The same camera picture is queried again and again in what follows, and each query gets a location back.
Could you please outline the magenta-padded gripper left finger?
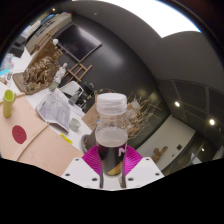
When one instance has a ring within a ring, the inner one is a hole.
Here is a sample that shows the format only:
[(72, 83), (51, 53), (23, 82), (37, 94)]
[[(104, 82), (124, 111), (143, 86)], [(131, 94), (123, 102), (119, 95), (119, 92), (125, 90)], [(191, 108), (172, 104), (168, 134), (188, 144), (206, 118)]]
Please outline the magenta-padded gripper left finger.
[(102, 166), (97, 147), (92, 147), (81, 158), (75, 157), (62, 174), (62, 178), (84, 188), (100, 189)]

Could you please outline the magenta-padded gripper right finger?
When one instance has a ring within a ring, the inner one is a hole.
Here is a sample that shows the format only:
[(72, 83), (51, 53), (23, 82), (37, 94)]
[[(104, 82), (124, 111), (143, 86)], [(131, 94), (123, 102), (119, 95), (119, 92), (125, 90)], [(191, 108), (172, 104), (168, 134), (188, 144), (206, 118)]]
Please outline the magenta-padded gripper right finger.
[(163, 178), (164, 175), (151, 157), (142, 157), (128, 146), (123, 160), (123, 187), (140, 188)]

